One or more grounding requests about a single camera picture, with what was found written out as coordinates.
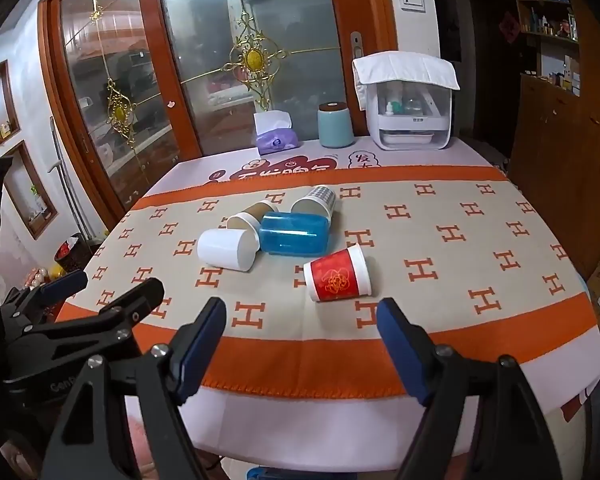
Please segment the white plastic cup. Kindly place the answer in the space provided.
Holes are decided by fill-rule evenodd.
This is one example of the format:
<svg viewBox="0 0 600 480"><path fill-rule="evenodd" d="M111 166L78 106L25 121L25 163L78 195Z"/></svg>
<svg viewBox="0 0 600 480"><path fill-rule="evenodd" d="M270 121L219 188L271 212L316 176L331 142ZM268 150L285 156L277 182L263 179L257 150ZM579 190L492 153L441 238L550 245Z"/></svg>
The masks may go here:
<svg viewBox="0 0 600 480"><path fill-rule="evenodd" d="M259 250L259 243L250 231L210 229L197 240L198 258L210 266L248 272Z"/></svg>

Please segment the brown paper cup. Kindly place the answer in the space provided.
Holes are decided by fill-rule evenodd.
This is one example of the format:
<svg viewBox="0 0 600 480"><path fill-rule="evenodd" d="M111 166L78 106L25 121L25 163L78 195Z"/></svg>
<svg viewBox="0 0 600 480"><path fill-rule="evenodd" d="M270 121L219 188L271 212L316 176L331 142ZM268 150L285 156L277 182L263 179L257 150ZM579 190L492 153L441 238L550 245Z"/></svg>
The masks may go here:
<svg viewBox="0 0 600 480"><path fill-rule="evenodd" d="M245 230L255 240L260 240L260 229L264 216L277 211L277 206L269 200L259 200L257 203L230 216L226 222L226 226L233 230Z"/></svg>

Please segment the blue transparent plastic cup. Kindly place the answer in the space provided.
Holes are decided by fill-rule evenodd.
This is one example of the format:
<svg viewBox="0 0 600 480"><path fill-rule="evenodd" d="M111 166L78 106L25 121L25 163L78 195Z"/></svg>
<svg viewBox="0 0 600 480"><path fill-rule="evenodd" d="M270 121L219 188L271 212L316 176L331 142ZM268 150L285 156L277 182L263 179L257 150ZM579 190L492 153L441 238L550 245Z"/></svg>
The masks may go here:
<svg viewBox="0 0 600 480"><path fill-rule="evenodd" d="M317 214L269 212L259 230L260 248L271 255L321 257L329 244L329 222Z"/></svg>

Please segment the red paper cup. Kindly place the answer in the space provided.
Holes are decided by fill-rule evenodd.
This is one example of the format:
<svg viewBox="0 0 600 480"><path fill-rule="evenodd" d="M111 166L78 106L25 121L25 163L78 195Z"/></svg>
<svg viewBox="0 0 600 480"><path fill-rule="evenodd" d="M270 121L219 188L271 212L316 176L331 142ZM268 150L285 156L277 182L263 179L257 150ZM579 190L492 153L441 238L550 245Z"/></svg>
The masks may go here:
<svg viewBox="0 0 600 480"><path fill-rule="evenodd" d="M326 302L370 296L372 282L362 247L352 245L303 266L309 297Z"/></svg>

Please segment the grey patterned paper cup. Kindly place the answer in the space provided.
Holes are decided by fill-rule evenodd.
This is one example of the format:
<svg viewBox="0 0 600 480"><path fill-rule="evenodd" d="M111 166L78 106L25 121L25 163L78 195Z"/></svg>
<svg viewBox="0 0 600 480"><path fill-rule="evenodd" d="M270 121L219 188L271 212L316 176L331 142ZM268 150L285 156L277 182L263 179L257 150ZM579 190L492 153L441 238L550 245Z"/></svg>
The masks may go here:
<svg viewBox="0 0 600 480"><path fill-rule="evenodd" d="M315 185L313 188L295 200L290 207L294 214L315 214L332 222L332 213L336 203L336 194L327 185Z"/></svg>

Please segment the orange beige H-pattern tablecloth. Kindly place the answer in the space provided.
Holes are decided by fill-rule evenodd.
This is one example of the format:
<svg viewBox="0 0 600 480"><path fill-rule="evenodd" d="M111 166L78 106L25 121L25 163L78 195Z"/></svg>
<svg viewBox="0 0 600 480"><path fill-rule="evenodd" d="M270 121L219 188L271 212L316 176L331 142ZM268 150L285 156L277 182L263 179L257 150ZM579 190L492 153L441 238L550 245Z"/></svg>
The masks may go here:
<svg viewBox="0 0 600 480"><path fill-rule="evenodd" d="M324 184L336 196L325 261L259 252L245 272L202 252L232 214L287 207ZM390 297L438 344L492 361L514 356L545 404L600 374L588 296L564 248L501 171L389 166L164 188L143 197L87 265L62 307L84 318L148 278L164 287L136 330L148 347L192 322L212 296L227 326L204 385L283 399L373 399L404 389L376 328Z"/></svg>

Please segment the purple tissue pack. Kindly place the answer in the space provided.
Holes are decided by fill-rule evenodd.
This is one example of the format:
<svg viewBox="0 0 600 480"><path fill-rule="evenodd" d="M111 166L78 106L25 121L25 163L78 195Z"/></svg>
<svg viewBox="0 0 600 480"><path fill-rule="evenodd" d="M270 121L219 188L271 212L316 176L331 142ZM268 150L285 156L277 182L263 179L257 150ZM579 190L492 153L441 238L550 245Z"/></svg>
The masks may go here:
<svg viewBox="0 0 600 480"><path fill-rule="evenodd" d="M253 114L253 120L256 127L256 148L261 156L293 150L300 146L287 112L257 112Z"/></svg>

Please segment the wooden glass sliding door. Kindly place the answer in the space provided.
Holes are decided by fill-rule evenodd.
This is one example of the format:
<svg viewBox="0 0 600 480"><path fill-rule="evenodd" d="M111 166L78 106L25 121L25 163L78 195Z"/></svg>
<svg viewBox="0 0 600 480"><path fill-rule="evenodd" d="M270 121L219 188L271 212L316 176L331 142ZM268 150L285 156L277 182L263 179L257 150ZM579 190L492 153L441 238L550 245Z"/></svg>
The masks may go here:
<svg viewBox="0 0 600 480"><path fill-rule="evenodd" d="M284 110L301 140L321 105L356 134L352 61L398 44L390 0L41 0L55 124L84 191L115 226L179 162L250 148Z"/></svg>

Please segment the teal canister with brown lid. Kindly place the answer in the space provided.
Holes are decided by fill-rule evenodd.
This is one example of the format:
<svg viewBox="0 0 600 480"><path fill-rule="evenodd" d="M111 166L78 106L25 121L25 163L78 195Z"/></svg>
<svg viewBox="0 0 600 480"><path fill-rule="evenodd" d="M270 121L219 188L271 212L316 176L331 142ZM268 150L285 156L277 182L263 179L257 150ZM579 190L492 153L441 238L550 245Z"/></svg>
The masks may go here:
<svg viewBox="0 0 600 480"><path fill-rule="evenodd" d="M350 112L346 103L327 102L317 110L318 140L324 148L346 148L354 143Z"/></svg>

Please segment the dark wooden shelf cabinet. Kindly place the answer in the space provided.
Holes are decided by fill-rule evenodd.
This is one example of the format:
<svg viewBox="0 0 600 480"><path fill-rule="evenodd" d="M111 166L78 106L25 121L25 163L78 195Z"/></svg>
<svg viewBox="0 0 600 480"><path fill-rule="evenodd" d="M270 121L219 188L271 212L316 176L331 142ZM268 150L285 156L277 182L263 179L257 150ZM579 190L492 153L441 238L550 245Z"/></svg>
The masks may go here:
<svg viewBox="0 0 600 480"><path fill-rule="evenodd" d="M600 258L600 9L517 4L527 58L508 177L590 276Z"/></svg>

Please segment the white desktop storage box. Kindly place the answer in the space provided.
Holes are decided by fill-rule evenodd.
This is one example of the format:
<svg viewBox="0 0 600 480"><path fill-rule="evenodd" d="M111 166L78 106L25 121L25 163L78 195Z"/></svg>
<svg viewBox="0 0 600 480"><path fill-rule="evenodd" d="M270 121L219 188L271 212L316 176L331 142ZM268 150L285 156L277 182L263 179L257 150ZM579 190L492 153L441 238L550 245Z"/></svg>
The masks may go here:
<svg viewBox="0 0 600 480"><path fill-rule="evenodd" d="M451 140L453 89L413 81L385 81L366 89L365 118L385 151L442 150Z"/></svg>

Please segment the white cloth on box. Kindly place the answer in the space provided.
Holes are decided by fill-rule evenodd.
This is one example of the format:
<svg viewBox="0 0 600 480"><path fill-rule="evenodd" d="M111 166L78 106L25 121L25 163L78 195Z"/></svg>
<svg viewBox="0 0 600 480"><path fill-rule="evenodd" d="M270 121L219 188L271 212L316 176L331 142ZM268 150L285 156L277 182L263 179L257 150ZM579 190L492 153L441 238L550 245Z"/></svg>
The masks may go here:
<svg viewBox="0 0 600 480"><path fill-rule="evenodd" d="M454 66L443 58L406 51L382 51L352 61L354 90L360 110L366 110L366 87L389 81L432 84L460 91Z"/></svg>

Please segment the wooden picture frame lower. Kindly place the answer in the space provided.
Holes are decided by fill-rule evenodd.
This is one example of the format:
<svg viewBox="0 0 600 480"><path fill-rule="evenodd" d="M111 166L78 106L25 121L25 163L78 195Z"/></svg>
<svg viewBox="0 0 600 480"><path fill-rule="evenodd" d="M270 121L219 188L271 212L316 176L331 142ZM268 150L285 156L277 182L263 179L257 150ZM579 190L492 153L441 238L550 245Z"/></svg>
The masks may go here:
<svg viewBox="0 0 600 480"><path fill-rule="evenodd" d="M15 210L34 240L37 240L56 216L57 210L35 169L26 142L20 141L8 152L12 159L5 188Z"/></svg>

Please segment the wall light switch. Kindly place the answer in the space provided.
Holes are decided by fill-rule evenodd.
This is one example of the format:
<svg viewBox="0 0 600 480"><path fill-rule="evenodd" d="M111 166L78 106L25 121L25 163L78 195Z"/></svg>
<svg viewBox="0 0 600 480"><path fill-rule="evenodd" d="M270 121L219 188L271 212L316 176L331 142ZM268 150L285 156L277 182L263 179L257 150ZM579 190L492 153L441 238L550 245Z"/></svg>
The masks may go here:
<svg viewBox="0 0 600 480"><path fill-rule="evenodd" d="M400 0L400 9L406 12L426 12L426 0Z"/></svg>

